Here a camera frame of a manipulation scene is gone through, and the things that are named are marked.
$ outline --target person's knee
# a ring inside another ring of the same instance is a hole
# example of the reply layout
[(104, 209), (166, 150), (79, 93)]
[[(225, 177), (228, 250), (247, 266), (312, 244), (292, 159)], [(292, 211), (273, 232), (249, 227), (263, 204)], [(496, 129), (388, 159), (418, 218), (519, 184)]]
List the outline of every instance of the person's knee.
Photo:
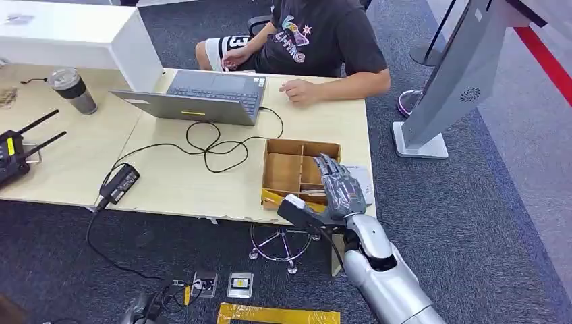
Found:
[(201, 70), (212, 70), (206, 54), (206, 41), (201, 41), (195, 46), (195, 56)]

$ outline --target black t-shirt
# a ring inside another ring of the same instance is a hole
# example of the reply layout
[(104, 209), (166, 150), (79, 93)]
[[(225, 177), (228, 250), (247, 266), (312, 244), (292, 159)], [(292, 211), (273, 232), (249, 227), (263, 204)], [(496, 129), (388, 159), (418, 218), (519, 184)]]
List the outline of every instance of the black t-shirt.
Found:
[(371, 24), (358, 0), (274, 0), (277, 31), (256, 54), (257, 72), (339, 76), (385, 70)]

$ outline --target antenna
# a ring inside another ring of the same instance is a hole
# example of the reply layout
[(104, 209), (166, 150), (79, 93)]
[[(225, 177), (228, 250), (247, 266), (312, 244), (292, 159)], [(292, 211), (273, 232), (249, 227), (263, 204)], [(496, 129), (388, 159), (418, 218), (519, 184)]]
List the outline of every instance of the antenna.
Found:
[(22, 135), (23, 133), (27, 132), (28, 130), (31, 130), (32, 128), (36, 127), (37, 125), (45, 122), (46, 120), (48, 120), (49, 118), (53, 117), (55, 114), (59, 113), (59, 110), (56, 109), (54, 111), (52, 111), (51, 113), (45, 115), (44, 117), (32, 122), (30, 125), (25, 126), (24, 128), (22, 128), (21, 130), (17, 131), (18, 134)]
[(66, 131), (61, 132), (61, 133), (59, 133), (58, 135), (56, 135), (56, 136), (50, 138), (49, 140), (43, 142), (42, 144), (40, 144), (40, 145), (38, 145), (38, 146), (32, 148), (31, 150), (29, 150), (28, 152), (24, 153), (23, 155), (20, 155), (20, 156), (18, 157), (18, 161), (22, 161), (22, 160), (27, 159), (30, 155), (33, 155), (34, 153), (37, 153), (39, 150), (41, 150), (41, 149), (45, 148), (46, 146), (52, 144), (53, 142), (55, 142), (56, 140), (58, 140), (59, 138), (61, 138), (62, 136), (66, 135), (66, 134), (67, 134)]

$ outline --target red stripe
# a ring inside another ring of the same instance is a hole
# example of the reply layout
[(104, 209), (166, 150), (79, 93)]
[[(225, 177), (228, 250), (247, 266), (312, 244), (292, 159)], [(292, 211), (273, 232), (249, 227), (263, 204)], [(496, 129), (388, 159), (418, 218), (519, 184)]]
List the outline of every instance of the red stripe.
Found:
[(562, 65), (554, 58), (554, 55), (552, 55), (532, 28), (515, 27), (515, 31), (526, 47), (528, 47), (530, 53), (536, 58), (536, 61), (542, 66), (542, 69), (548, 74), (552, 83), (554, 83), (560, 93), (566, 98), (568, 104), (572, 106), (572, 78), (570, 78), (570, 75), (568, 75)]

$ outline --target yellow tape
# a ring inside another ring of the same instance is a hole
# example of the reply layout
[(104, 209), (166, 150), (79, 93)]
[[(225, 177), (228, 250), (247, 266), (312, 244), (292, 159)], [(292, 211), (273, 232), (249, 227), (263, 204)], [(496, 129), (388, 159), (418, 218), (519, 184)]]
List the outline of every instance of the yellow tape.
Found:
[[(263, 199), (263, 201), (267, 201), (269, 203), (276, 205), (276, 207), (278, 207), (278, 206), (280, 206), (280, 203), (282, 202), (282, 200), (284, 200), (284, 197), (279, 196), (278, 194), (270, 192), (266, 189), (262, 189), (262, 199)], [(307, 202), (306, 205), (308, 205), (310, 208), (314, 209), (318, 213), (321, 213), (326, 209), (326, 206), (316, 204), (315, 202), (313, 202), (313, 203)]]
[(16, 154), (16, 150), (14, 149), (14, 139), (9, 137), (6, 142), (8, 143), (8, 155)]
[(274, 324), (339, 324), (340, 313), (222, 303), (217, 324), (230, 324), (232, 319)]
[(190, 301), (191, 301), (191, 286), (186, 286), (185, 296), (183, 297), (183, 305), (189, 306)]
[(181, 113), (184, 113), (185, 115), (197, 115), (197, 116), (206, 115), (205, 113), (199, 113), (197, 111), (181, 111)]

